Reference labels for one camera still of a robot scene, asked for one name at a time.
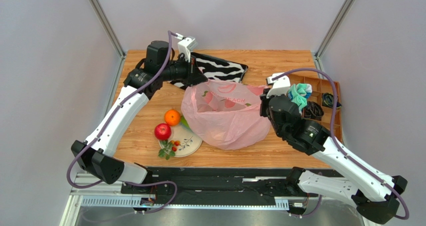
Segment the orange fruit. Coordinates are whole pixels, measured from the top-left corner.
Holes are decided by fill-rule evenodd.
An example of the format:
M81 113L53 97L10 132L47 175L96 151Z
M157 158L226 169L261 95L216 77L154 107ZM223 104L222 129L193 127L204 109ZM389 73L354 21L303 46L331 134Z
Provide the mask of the orange fruit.
M181 114L175 109L170 109L164 114L164 122L169 126L176 126L180 123L180 121Z

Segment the green star fruit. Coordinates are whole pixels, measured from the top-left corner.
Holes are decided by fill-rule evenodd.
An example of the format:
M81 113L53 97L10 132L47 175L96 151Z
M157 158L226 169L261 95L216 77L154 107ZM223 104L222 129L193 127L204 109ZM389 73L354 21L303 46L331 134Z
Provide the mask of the green star fruit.
M186 118L184 117L184 116L181 116L181 118L180 118L180 122L186 127L186 128L188 128L188 129L190 129L190 126L189 126L189 124L188 124L188 122L187 122L187 120L186 120Z

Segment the pink printed plastic bag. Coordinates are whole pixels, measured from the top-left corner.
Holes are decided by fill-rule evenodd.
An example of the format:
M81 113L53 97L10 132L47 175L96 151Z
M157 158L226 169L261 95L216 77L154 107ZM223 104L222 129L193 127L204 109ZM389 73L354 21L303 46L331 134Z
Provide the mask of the pink printed plastic bag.
M190 129L207 144L237 150L266 138L271 123L260 115L266 86L208 80L188 87L181 111Z

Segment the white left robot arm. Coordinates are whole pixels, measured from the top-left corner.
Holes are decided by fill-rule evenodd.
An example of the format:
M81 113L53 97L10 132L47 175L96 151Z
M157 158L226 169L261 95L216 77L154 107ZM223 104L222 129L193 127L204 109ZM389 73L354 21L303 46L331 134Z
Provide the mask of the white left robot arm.
M76 140L71 151L75 162L85 171L112 184L117 181L142 184L147 169L115 159L117 146L137 113L148 104L166 81L182 81L189 86L207 81L197 67L191 51L197 42L193 37L182 38L178 44L179 55L173 60L171 44L153 41L143 58L126 77L124 86L105 118L83 141Z

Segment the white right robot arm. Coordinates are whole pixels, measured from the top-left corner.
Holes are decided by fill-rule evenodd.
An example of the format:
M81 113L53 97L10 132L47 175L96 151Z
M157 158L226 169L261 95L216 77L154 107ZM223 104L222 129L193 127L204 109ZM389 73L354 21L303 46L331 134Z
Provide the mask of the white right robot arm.
M295 192L317 194L354 207L367 220L384 225L393 218L410 216L401 195L407 187L402 176L390 176L352 154L321 124L301 117L298 107L285 95L260 95L260 115L267 117L279 138L297 151L333 167L342 179L328 178L293 167L285 186Z

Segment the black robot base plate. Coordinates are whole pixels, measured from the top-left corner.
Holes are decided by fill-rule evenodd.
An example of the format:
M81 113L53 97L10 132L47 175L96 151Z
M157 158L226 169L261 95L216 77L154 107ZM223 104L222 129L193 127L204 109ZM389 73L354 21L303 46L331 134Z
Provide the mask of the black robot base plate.
M150 167L147 183L172 181L156 187L135 187L125 184L123 194L152 194L156 203L165 203L174 196L173 204L209 206L272 206L276 197L297 197L307 193L286 183L289 168L176 168Z

